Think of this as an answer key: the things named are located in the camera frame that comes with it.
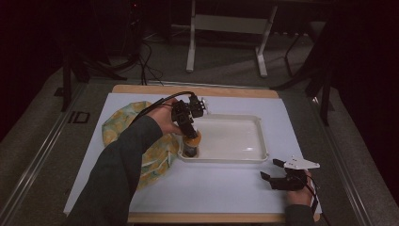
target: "person's left hand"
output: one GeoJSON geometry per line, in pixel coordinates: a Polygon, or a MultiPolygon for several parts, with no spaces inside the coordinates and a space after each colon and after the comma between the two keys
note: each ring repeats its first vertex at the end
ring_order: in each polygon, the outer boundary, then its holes
{"type": "Polygon", "coordinates": [[[158,123],[164,135],[170,133],[174,133],[177,135],[183,134],[179,126],[173,123],[171,117],[171,112],[172,112],[171,105],[176,102],[177,102],[176,98],[167,100],[162,105],[156,107],[154,110],[147,113],[148,116],[153,118],[156,121],[156,123],[158,123]]]}

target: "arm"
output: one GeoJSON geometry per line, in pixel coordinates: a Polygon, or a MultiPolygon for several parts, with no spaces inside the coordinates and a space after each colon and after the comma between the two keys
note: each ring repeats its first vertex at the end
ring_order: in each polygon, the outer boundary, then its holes
{"type": "Polygon", "coordinates": [[[287,226],[312,226],[315,225],[313,213],[311,212],[311,192],[304,187],[298,191],[288,191],[288,206],[285,208],[285,222],[287,226]]]}
{"type": "Polygon", "coordinates": [[[181,133],[170,111],[168,105],[154,109],[103,150],[65,225],[126,225],[140,178],[141,155],[163,134],[181,133]]]}

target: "hand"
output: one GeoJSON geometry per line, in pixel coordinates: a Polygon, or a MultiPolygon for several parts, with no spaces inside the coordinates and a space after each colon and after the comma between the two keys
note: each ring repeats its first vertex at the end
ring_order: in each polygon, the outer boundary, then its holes
{"type": "MultiPolygon", "coordinates": [[[[311,173],[305,170],[306,175],[308,175],[308,186],[311,187],[311,173]]],[[[303,187],[301,190],[298,191],[287,191],[287,200],[288,204],[302,204],[311,206],[311,198],[313,195],[308,190],[307,187],[303,187]]]]}
{"type": "Polygon", "coordinates": [[[161,127],[162,133],[170,134],[174,133],[182,135],[182,130],[172,121],[172,104],[177,102],[176,98],[165,101],[162,105],[156,107],[154,110],[147,113],[148,116],[153,118],[159,127],[161,127]]]}

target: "gray floor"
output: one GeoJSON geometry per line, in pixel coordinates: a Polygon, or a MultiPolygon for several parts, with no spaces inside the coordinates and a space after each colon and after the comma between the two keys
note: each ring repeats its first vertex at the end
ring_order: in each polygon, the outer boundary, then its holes
{"type": "MultiPolygon", "coordinates": [[[[293,40],[291,38],[274,35],[269,39],[264,54],[269,75],[267,78],[261,78],[257,71],[257,63],[254,56],[254,47],[259,37],[227,37],[230,41],[222,41],[221,36],[215,34],[199,33],[198,37],[196,64],[195,70],[192,73],[185,72],[188,50],[187,33],[177,31],[171,43],[162,41],[162,38],[156,35],[147,38],[147,43],[152,48],[148,65],[151,66],[154,75],[150,71],[146,71],[146,77],[152,80],[154,84],[159,83],[154,78],[154,76],[157,76],[165,85],[187,83],[259,89],[267,89],[267,87],[275,86],[290,79],[282,57],[284,51],[293,40]]],[[[290,53],[290,62],[294,71],[303,63],[311,47],[311,41],[307,37],[302,37],[295,46],[295,49],[290,53]]],[[[146,46],[143,46],[142,52],[144,58],[149,55],[149,49],[146,46]]],[[[116,57],[113,58],[113,61],[115,63],[120,62],[116,57]]],[[[120,74],[129,78],[126,83],[138,84],[140,70],[140,67],[137,65],[132,69],[120,72],[120,74]]],[[[6,203],[13,188],[17,185],[21,175],[35,154],[40,150],[41,145],[44,142],[48,142],[47,136],[52,131],[57,120],[66,117],[65,114],[59,111],[62,107],[62,99],[54,96],[56,88],[62,87],[61,75],[62,73],[59,71],[49,78],[43,86],[42,91],[0,144],[0,203],[2,208],[5,206],[3,203],[6,203]]],[[[290,90],[298,93],[298,95],[304,95],[303,89],[306,87],[307,82],[304,81],[297,84],[290,88],[290,90]]],[[[100,109],[101,111],[106,92],[110,91],[113,84],[118,83],[101,76],[93,76],[88,85],[81,85],[74,82],[75,94],[78,92],[77,90],[82,90],[83,92],[80,99],[76,101],[74,109],[85,111],[88,110],[88,107],[91,107],[100,109]]],[[[334,143],[331,145],[335,146],[338,150],[331,157],[337,157],[338,161],[341,161],[341,164],[331,165],[331,170],[338,171],[338,175],[341,176],[341,183],[348,185],[348,187],[345,191],[342,191],[343,193],[337,191],[335,194],[323,194],[322,188],[321,196],[330,197],[321,200],[321,203],[335,202],[334,205],[326,203],[325,212],[327,216],[334,217],[330,219],[333,225],[356,225],[357,223],[354,223],[354,221],[358,221],[359,225],[399,225],[398,206],[385,187],[356,126],[346,112],[339,98],[339,93],[335,89],[331,91],[330,106],[332,106],[328,112],[330,126],[323,128],[323,130],[332,137],[334,143]],[[351,203],[346,203],[348,199],[344,202],[339,198],[334,198],[335,196],[342,196],[342,194],[355,197],[355,201],[351,202],[349,199],[351,203]],[[328,208],[329,206],[340,206],[340,202],[343,202],[343,209],[328,208]],[[355,213],[354,215],[344,213],[352,211],[346,209],[351,204],[353,209],[360,209],[364,212],[360,214],[355,213]]],[[[292,118],[292,120],[300,121],[301,119],[292,118]]],[[[93,126],[95,126],[95,121],[89,127],[68,124],[62,129],[62,133],[78,137],[75,141],[76,145],[82,145],[82,143],[85,144],[90,139],[90,131],[92,131],[93,126]]],[[[301,134],[301,131],[299,131],[301,129],[306,129],[306,127],[298,128],[295,131],[298,136],[301,134]]],[[[49,164],[44,164],[40,175],[54,172],[54,170],[79,168],[80,165],[76,161],[66,159],[65,156],[69,158],[81,158],[85,150],[80,150],[77,153],[74,151],[74,147],[69,147],[71,154],[65,155],[65,151],[60,153],[60,150],[65,150],[65,147],[62,147],[63,143],[68,143],[68,140],[61,138],[56,141],[52,155],[45,162],[55,162],[59,168],[52,169],[49,167],[49,164]]],[[[301,143],[300,145],[301,148],[307,150],[307,146],[311,144],[301,143]]],[[[33,183],[31,187],[32,192],[26,195],[21,207],[17,208],[10,225],[53,225],[64,218],[62,212],[59,211],[63,208],[62,203],[42,202],[48,201],[46,197],[50,197],[52,193],[56,192],[65,193],[64,199],[66,201],[68,190],[40,190],[38,187],[46,183],[51,187],[52,182],[45,181],[43,178],[42,176],[38,176],[38,181],[33,183]],[[58,211],[45,215],[42,213],[40,206],[36,206],[37,208],[35,208],[37,203],[54,206],[58,211]]],[[[58,180],[61,182],[65,181],[65,183],[72,183],[74,178],[58,178],[58,180]]],[[[326,188],[325,191],[334,190],[333,187],[328,187],[328,184],[323,186],[326,188]]],[[[322,219],[318,222],[318,225],[326,225],[326,223],[322,219]]]]}

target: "rectangular tray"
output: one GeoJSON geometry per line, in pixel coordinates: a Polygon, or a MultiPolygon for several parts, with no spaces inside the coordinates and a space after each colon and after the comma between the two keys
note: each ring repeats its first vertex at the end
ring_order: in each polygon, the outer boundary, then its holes
{"type": "Polygon", "coordinates": [[[194,119],[201,133],[198,157],[179,157],[185,162],[262,163],[268,157],[261,119],[251,115],[211,114],[194,119]]]}

